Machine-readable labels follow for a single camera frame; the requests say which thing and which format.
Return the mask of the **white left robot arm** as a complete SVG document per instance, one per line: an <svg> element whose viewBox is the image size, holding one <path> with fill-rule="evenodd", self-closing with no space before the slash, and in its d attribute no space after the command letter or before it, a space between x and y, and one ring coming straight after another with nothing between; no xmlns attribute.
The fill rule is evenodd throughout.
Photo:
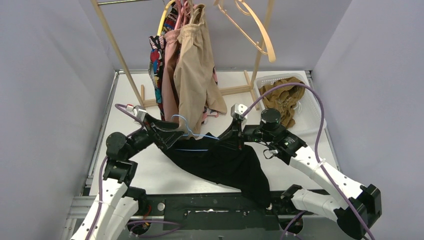
<svg viewBox="0 0 424 240"><path fill-rule="evenodd" d="M73 240L116 240L134 215L149 210L146 190L131 186L138 163L131 158L150 145L169 149L184 135L177 123L144 114L141 127L125 135L113 132L106 139L106 157L100 167L98 194Z"/></svg>

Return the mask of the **blue hanger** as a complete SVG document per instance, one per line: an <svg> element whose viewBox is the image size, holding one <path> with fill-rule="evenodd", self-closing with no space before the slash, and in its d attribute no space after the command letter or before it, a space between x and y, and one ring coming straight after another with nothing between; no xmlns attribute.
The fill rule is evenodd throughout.
<svg viewBox="0 0 424 240"><path fill-rule="evenodd" d="M182 136L183 137L201 137L201 139L203 139L203 138L207 138L207 139L213 139L213 140L216 140L216 141L218 141L218 140L220 140L218 137L216 137L216 136L212 136L212 135L207 135L207 134L197 134L197 133L194 133L190 128L189 128L189 124L188 124L188 120L184 117L184 116L182 116L182 115L180 115L180 114L174 114L174 115L172 115L171 116L171 118L173 119L173 118L179 118L179 119L182 119L183 120L183 122L184 122L184 126L185 126L185 128L186 128L186 130L187 130L187 133L184 133ZM207 149L178 149L178 151L185 151L185 152L206 152L207 151Z"/></svg>

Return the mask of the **brown shorts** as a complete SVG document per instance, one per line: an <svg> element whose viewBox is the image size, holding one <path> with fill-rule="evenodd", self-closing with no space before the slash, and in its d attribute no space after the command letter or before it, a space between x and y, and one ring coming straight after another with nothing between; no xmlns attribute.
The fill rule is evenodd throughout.
<svg viewBox="0 0 424 240"><path fill-rule="evenodd" d="M280 78L274 83L262 86L259 89L259 93L262 95L276 86L288 83L300 83L304 85L304 82L296 77ZM304 87L290 85L272 91L262 99L262 102L266 108L273 108L280 112L280 122L288 129L296 124L296 121L294 120L295 107L304 94Z"/></svg>

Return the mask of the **white plastic basket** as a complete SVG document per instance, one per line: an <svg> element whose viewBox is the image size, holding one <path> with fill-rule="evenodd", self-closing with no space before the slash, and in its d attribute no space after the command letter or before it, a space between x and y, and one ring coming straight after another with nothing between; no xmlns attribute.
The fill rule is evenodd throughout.
<svg viewBox="0 0 424 240"><path fill-rule="evenodd" d="M260 97L259 89L267 84L272 84L278 79L296 77L304 85L309 85L306 74L302 71L283 72L279 74L271 74L256 78L254 81L254 91L257 97ZM297 103L295 109L295 125L288 130L297 136L312 136L316 135L321 123L321 108L315 99L313 93L304 88L305 92L301 100ZM257 104L261 110L268 109L264 106L262 100Z"/></svg>

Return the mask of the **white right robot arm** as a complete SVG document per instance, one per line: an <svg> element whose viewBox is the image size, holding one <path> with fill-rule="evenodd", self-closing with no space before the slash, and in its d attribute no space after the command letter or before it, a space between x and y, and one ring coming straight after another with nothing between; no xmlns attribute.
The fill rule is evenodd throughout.
<svg viewBox="0 0 424 240"><path fill-rule="evenodd" d="M263 110L257 125L246 124L248 109L238 103L231 107L232 122L219 136L219 142L232 150L242 150L246 142L264 143L272 157L302 172L327 192L319 194L293 184L281 195L285 212L300 210L320 215L336 222L349 237L364 239L382 215L381 191L373 184L365 186L347 177L320 158L280 123L276 109Z"/></svg>

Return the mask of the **black shorts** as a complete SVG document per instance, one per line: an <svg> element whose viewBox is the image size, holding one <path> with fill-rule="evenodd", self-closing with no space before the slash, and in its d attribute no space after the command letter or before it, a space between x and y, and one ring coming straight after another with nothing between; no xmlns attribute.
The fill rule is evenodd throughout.
<svg viewBox="0 0 424 240"><path fill-rule="evenodd" d="M253 147L233 150L208 133L200 139L178 140L163 153L184 171L204 180L239 189L260 208L271 204L270 184Z"/></svg>

